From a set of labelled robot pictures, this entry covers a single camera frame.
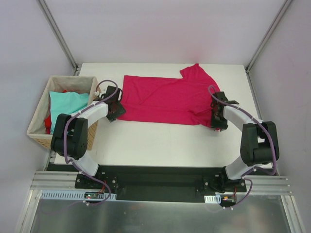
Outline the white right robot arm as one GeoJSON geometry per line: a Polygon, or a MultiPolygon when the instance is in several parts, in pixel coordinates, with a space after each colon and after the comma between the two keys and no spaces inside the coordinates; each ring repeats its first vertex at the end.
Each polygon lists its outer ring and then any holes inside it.
{"type": "Polygon", "coordinates": [[[243,177],[261,165],[273,164],[269,175],[275,175],[276,162],[279,159],[279,147],[276,125],[272,121],[256,119],[234,100],[228,100],[224,92],[210,92],[211,128],[223,131],[228,122],[233,123],[242,133],[240,156],[231,164],[223,167],[208,186],[216,192],[224,193],[241,185],[243,177]]]}

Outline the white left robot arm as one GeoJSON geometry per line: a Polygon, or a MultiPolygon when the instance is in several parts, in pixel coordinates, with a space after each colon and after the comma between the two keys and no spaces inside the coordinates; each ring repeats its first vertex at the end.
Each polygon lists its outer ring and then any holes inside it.
{"type": "Polygon", "coordinates": [[[88,154],[88,130],[101,118],[115,121],[126,113],[121,104],[123,92],[116,86],[108,86],[103,94],[97,93],[88,106],[72,114],[61,113],[55,123],[51,149],[72,163],[86,175],[86,183],[93,189],[103,183],[99,165],[88,154]]]}

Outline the wicker basket with cloth liner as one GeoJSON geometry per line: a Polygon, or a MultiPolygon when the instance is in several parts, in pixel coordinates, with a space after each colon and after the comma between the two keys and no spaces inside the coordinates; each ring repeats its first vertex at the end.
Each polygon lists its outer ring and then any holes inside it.
{"type": "Polygon", "coordinates": [[[95,99],[98,80],[94,76],[51,76],[48,79],[34,116],[27,130],[27,135],[46,149],[51,148],[52,135],[46,133],[44,120],[50,114],[49,92],[76,92],[89,94],[88,103],[95,99]]]}

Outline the pink t shirt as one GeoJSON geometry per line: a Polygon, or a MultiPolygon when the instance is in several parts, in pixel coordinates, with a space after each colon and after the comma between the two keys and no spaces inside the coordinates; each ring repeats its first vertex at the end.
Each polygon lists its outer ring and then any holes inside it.
{"type": "Polygon", "coordinates": [[[180,79],[126,75],[121,100],[126,112],[119,119],[211,127],[208,88],[219,91],[217,83],[198,64],[180,74],[180,79]]]}

